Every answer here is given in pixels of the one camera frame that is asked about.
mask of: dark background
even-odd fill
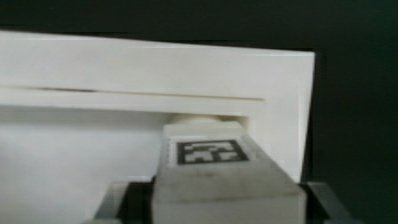
[[[313,50],[304,179],[357,219],[398,223],[398,1],[14,0],[0,29]]]

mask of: black background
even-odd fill
[[[398,223],[398,1],[14,0],[0,29],[313,50],[304,179],[366,223]]]

